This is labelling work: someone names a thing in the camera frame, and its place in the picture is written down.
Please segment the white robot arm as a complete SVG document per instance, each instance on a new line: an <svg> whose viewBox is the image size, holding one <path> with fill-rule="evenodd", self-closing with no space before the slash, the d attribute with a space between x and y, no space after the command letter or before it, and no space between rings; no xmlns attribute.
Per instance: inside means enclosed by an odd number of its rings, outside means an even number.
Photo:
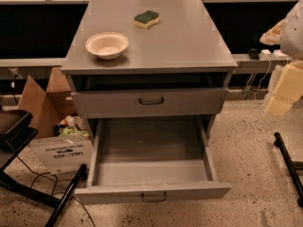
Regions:
<svg viewBox="0 0 303 227"><path fill-rule="evenodd" d="M276 67L271 81L273 89L267 94L264 112L281 117L303 97L303 0L299 0L286 17L265 32L262 44L280 45L290 61Z"/></svg>

